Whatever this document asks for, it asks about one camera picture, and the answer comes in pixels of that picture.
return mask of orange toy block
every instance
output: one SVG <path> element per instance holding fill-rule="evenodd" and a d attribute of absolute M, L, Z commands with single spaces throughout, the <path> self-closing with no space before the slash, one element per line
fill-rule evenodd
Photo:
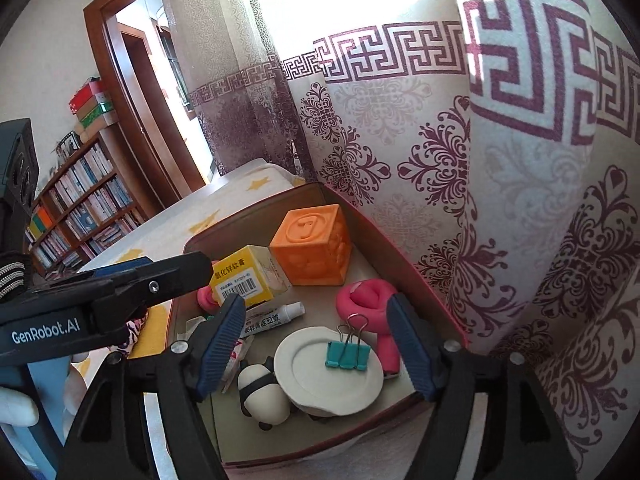
<path fill-rule="evenodd" d="M 293 209 L 269 244 L 292 285 L 343 285 L 351 240 L 337 204 Z"/>

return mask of white plate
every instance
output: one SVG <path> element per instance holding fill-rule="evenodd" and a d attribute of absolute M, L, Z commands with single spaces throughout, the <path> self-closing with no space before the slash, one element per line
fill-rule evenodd
<path fill-rule="evenodd" d="M 311 326 L 286 337 L 274 356 L 278 383 L 289 399 L 311 415 L 351 415 L 376 400 L 384 381 L 373 350 L 367 370 L 342 370 L 324 365 L 327 343 L 340 335 L 325 326 Z"/>

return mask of binder clip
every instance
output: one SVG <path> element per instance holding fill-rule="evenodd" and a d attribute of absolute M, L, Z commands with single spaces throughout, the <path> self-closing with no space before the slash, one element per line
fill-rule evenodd
<path fill-rule="evenodd" d="M 356 335 L 356 328 L 350 323 L 350 319 L 354 316 L 362 316 L 366 320 L 362 328 L 358 330 L 357 344 L 351 342 Z M 346 325 L 338 325 L 337 331 L 340 334 L 340 341 L 329 341 L 326 350 L 326 359 L 324 361 L 325 366 L 329 368 L 342 368 L 343 370 L 356 369 L 361 372 L 365 371 L 367 369 L 371 347 L 362 342 L 361 336 L 362 331 L 368 323 L 369 320 L 363 314 L 351 314 L 347 318 Z"/>

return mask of screw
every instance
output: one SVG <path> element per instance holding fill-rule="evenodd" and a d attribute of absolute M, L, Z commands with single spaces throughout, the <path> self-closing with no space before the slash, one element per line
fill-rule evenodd
<path fill-rule="evenodd" d="M 107 362 L 110 365 L 116 365 L 120 361 L 122 361 L 122 354 L 120 352 L 111 352 L 109 355 L 107 355 Z"/>
<path fill-rule="evenodd" d="M 521 366 L 526 362 L 526 359 L 520 352 L 511 352 L 509 355 L 509 361 L 515 365 Z"/>
<path fill-rule="evenodd" d="M 189 348 L 189 343 L 186 341 L 176 341 L 171 345 L 171 352 L 174 354 L 184 354 Z"/>
<path fill-rule="evenodd" d="M 462 345 L 455 339 L 447 339 L 443 346 L 447 352 L 451 352 L 452 354 L 455 354 L 462 348 Z"/>

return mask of greek key pattern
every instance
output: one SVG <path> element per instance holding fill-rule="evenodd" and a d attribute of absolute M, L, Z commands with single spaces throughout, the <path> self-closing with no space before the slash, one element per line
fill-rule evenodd
<path fill-rule="evenodd" d="M 534 136 L 591 144 L 600 77 L 587 4 L 458 0 L 458 5 L 474 112 Z"/>
<path fill-rule="evenodd" d="M 640 144 L 640 62 L 593 31 L 598 65 L 598 124 Z"/>
<path fill-rule="evenodd" d="M 423 74 L 466 74 L 460 22 L 387 23 L 314 41 L 327 83 Z"/>
<path fill-rule="evenodd" d="M 224 76 L 206 83 L 199 88 L 196 88 L 189 94 L 191 104 L 194 106 L 208 103 L 220 96 L 235 92 L 247 86 L 254 85 L 256 83 L 262 83 L 275 77 L 275 72 L 281 70 L 280 63 L 278 62 L 278 56 L 275 54 L 268 54 L 267 61 L 264 63 L 258 63 L 247 68 L 243 68 L 238 72 Z"/>
<path fill-rule="evenodd" d="M 316 51 L 305 52 L 298 56 L 288 57 L 282 60 L 282 72 L 287 81 L 308 77 L 322 72 L 316 57 Z"/>

